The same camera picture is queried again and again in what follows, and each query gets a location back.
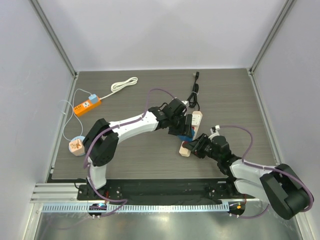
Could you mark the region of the light blue usb charger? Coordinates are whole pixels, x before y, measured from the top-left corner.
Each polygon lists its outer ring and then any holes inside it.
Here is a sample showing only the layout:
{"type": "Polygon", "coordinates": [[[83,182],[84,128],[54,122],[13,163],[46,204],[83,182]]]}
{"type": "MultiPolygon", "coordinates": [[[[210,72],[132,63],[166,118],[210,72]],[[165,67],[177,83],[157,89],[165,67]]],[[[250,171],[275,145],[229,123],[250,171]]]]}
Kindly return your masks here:
{"type": "Polygon", "coordinates": [[[88,99],[93,105],[99,102],[99,97],[96,94],[91,94],[88,99]]]}

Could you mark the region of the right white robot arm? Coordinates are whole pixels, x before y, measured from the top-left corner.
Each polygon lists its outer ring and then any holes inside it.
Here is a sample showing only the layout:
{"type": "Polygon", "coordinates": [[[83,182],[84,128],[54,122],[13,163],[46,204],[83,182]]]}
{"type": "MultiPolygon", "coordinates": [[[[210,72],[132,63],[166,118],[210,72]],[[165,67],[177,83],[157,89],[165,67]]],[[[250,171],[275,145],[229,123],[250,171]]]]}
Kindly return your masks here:
{"type": "Polygon", "coordinates": [[[265,166],[248,162],[232,153],[222,135],[202,134],[182,146],[198,158],[211,158],[229,181],[226,194],[237,198],[249,195],[267,202],[283,219],[289,220],[300,212],[310,210],[314,197],[287,164],[265,166]]]}

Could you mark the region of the blue cube plug adapter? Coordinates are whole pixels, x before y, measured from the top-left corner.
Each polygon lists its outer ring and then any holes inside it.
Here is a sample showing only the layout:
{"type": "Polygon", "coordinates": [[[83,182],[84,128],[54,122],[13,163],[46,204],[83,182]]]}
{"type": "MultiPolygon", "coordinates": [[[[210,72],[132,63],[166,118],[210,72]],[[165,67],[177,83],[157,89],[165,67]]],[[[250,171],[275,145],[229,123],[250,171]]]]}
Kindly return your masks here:
{"type": "Polygon", "coordinates": [[[195,127],[191,127],[191,137],[185,136],[185,135],[178,135],[177,137],[182,141],[182,142],[191,142],[193,141],[195,136],[195,127]]]}

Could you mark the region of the beige power strip red sockets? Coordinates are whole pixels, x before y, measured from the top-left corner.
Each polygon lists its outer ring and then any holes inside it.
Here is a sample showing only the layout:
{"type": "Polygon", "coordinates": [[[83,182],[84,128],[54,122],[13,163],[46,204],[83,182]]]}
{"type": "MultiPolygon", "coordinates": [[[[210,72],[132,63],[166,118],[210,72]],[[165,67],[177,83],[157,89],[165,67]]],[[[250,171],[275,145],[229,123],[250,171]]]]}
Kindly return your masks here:
{"type": "Polygon", "coordinates": [[[179,149],[179,154],[182,157],[189,157],[191,155],[191,151],[185,148],[183,145],[184,143],[191,142],[196,139],[201,121],[203,118],[203,114],[201,111],[193,111],[192,112],[192,121],[191,121],[191,133],[192,137],[182,136],[179,135],[178,138],[181,140],[181,145],[179,149]]]}

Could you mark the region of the orange power strip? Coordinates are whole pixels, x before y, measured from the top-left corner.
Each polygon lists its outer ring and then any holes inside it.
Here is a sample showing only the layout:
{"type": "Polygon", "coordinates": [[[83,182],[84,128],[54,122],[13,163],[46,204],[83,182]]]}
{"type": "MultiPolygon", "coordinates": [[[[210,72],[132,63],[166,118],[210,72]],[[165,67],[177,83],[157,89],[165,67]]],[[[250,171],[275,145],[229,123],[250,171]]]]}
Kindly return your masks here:
{"type": "Polygon", "coordinates": [[[77,117],[81,117],[84,114],[86,114],[87,112],[89,112],[89,111],[93,110],[94,108],[98,107],[99,105],[101,105],[101,103],[102,103],[102,101],[100,98],[96,104],[92,104],[88,98],[86,101],[73,107],[73,112],[77,117]]]}

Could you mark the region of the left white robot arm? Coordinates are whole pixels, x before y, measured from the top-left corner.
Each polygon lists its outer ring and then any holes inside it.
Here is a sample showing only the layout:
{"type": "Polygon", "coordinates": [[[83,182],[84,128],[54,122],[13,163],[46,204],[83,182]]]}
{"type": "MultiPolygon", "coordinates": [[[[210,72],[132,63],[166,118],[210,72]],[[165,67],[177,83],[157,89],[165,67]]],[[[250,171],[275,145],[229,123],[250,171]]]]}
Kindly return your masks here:
{"type": "Polygon", "coordinates": [[[95,200],[106,195],[107,164],[123,141],[161,129],[168,129],[170,135],[191,138],[192,115],[187,114],[188,106],[187,101],[173,98],[169,103],[147,107],[142,114],[125,120],[97,120],[82,142],[85,149],[84,168],[88,169],[89,195],[95,200]]]}

